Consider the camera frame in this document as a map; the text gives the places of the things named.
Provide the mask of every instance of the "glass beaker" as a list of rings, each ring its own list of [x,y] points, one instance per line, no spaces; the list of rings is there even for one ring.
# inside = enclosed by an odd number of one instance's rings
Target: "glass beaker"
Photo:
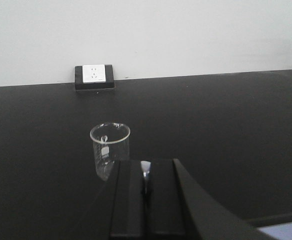
[[[114,122],[99,124],[90,131],[96,173],[102,180],[108,179],[115,161],[130,159],[130,134],[128,126]]]

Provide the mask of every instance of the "beaker rim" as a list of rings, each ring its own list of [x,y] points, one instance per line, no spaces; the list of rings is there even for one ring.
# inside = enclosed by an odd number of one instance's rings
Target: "beaker rim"
[[[105,126],[107,126],[107,125],[118,126],[118,128],[119,128],[119,127],[124,127],[124,128],[127,130],[127,134],[126,134],[126,136],[124,136],[124,137],[122,137],[121,139],[116,140],[116,141],[100,141],[100,140],[94,138],[94,136],[93,136],[93,132],[94,132],[95,130],[100,129],[100,128],[102,128],[102,127],[105,127]],[[131,134],[131,129],[130,129],[126,124],[124,124],[124,123],[117,123],[117,122],[104,122],[104,123],[98,124],[98,125],[94,126],[94,127],[90,130],[90,133],[89,133],[91,140],[93,140],[94,142],[96,142],[96,143],[98,143],[98,144],[107,144],[107,145],[109,145],[109,144],[117,144],[117,143],[120,143],[120,142],[124,141],[125,139],[127,139],[127,138],[130,136],[130,134]]]

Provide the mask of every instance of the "wall socket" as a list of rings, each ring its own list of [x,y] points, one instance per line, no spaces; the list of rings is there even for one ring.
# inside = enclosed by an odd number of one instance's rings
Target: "wall socket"
[[[106,82],[105,65],[104,64],[83,65],[82,82],[83,83]]]

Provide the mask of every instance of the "black table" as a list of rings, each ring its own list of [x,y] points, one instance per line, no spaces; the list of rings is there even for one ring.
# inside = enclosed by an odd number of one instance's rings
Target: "black table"
[[[132,159],[178,158],[254,226],[292,221],[292,70],[0,87],[0,239],[55,239],[104,184],[90,129],[131,129]]]

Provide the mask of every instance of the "outlet faceplate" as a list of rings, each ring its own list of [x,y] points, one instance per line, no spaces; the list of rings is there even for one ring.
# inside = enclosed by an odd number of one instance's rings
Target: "outlet faceplate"
[[[106,82],[105,65],[104,64],[83,65],[82,82],[83,83]]]

